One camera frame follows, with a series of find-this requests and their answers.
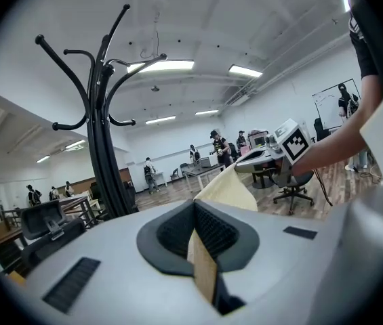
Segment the black headrest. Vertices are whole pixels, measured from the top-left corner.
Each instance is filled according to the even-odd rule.
[[[50,223],[53,221],[57,225],[62,225],[66,221],[66,215],[63,213],[59,200],[23,209],[21,212],[22,234],[29,240],[48,234],[47,221]]]

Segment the vent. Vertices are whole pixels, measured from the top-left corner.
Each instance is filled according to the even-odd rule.
[[[78,261],[43,298],[50,306],[67,313],[101,262],[87,257]]]
[[[315,236],[317,235],[316,231],[300,229],[299,227],[294,227],[294,226],[288,226],[283,231],[286,232],[287,234],[307,238],[308,240],[313,240]]]

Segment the white wall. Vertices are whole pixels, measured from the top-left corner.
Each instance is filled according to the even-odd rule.
[[[123,159],[124,153],[115,149],[117,166],[119,169],[127,167]],[[56,188],[64,186],[66,181],[75,183],[84,179],[95,177],[92,161],[90,160],[89,148],[72,152],[62,152],[45,161],[49,163],[49,182]]]
[[[144,179],[143,163],[149,157],[155,168],[162,171],[166,181],[173,170],[182,163],[189,163],[190,145],[200,151],[201,156],[209,155],[212,140],[209,134],[213,129],[223,132],[222,121],[218,117],[199,118],[185,123],[169,122],[128,133],[131,152],[125,156],[136,191],[148,186]]]
[[[226,138],[236,141],[238,131],[267,129],[273,132],[289,118],[305,120],[310,136],[319,117],[312,95],[354,79],[361,90],[361,74],[352,45],[347,42],[299,70],[283,77],[255,97],[222,113]]]

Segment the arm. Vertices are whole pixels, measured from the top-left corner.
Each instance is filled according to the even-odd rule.
[[[381,102],[381,86],[377,75],[363,77],[359,109],[334,134],[313,144],[309,151],[292,167],[293,175],[345,160],[366,146],[360,128]]]

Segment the whiteboard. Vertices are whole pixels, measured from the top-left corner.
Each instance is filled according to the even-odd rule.
[[[339,116],[339,98],[341,96],[338,88],[339,84],[341,83],[312,95],[324,129],[340,127],[344,122],[344,118]],[[359,91],[353,79],[345,81],[343,84],[345,84],[346,90],[351,96],[355,94],[360,98]]]

